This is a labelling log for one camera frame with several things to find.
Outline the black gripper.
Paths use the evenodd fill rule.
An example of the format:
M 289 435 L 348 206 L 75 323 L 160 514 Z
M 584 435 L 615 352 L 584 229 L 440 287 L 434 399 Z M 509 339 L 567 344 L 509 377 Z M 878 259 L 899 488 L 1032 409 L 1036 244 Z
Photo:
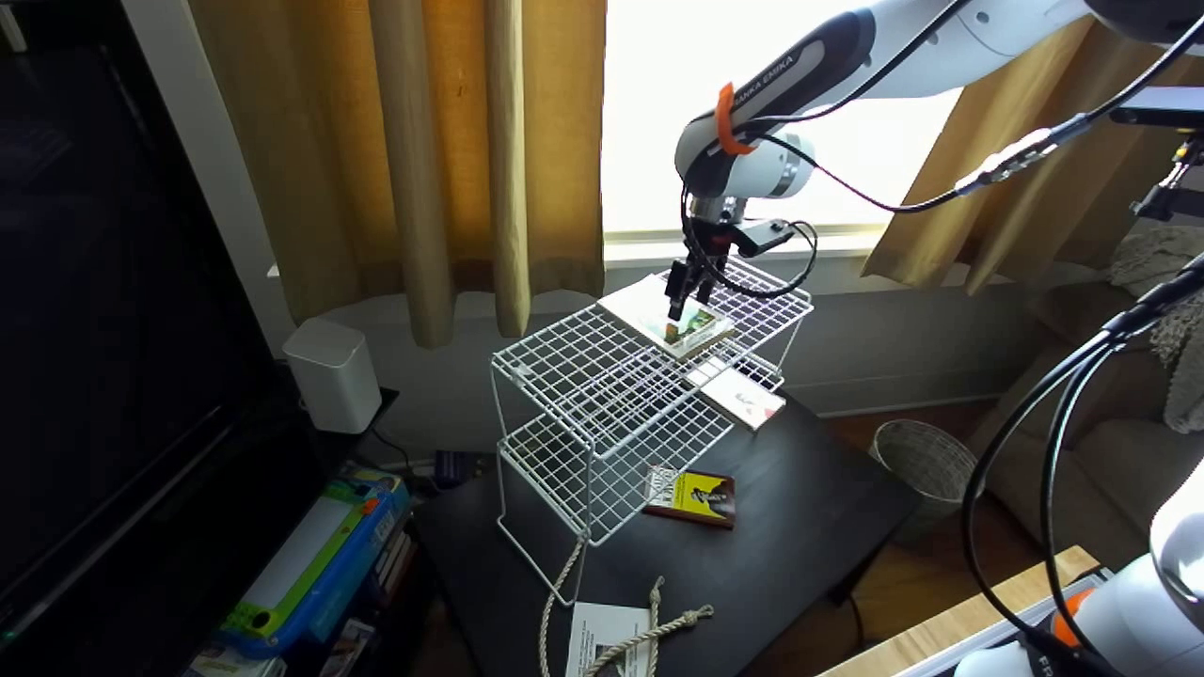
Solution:
M 687 292 L 696 288 L 699 305 L 711 305 L 711 288 L 727 269 L 727 254 L 758 254 L 786 244 L 792 229 L 783 216 L 731 225 L 731 220 L 704 220 L 687 216 L 679 225 L 686 259 L 671 263 L 667 297 L 671 297 L 671 323 L 679 319 Z

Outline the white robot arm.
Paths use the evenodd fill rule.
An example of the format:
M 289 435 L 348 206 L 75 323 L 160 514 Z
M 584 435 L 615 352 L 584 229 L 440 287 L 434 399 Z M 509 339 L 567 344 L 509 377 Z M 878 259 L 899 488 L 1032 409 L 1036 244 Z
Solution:
M 859 99 L 972 86 L 1082 15 L 1162 43 L 1162 56 L 1091 112 L 1036 126 L 990 152 L 943 193 L 955 200 L 1048 156 L 1196 48 L 1204 0 L 866 0 L 816 23 L 745 86 L 722 86 L 672 146 L 686 259 L 671 267 L 671 319 L 679 319 L 687 297 L 706 299 L 713 282 L 732 287 L 722 273 L 731 247 L 745 254 L 776 247 L 770 234 L 752 235 L 740 225 L 740 211 L 747 200 L 792 196 L 816 168 L 800 142 L 783 134 L 786 122 L 826 116 Z

